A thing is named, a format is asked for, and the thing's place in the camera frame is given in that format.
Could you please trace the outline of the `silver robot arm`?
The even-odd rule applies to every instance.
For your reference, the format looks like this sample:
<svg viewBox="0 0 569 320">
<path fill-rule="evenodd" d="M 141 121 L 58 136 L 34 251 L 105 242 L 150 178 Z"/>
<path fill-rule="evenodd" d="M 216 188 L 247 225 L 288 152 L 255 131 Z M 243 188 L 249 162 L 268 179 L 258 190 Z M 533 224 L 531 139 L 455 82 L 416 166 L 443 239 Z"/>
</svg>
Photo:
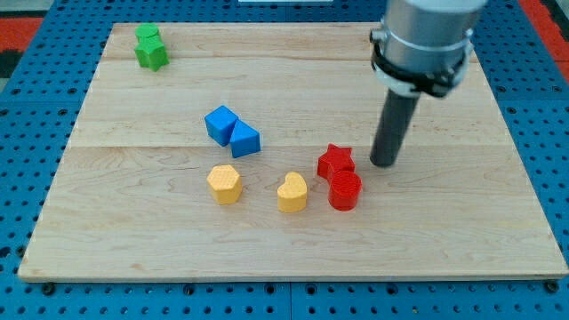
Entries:
<svg viewBox="0 0 569 320">
<path fill-rule="evenodd" d="M 464 78 L 485 0 L 391 0 L 370 31 L 376 77 L 395 94 L 443 98 Z"/>
</svg>

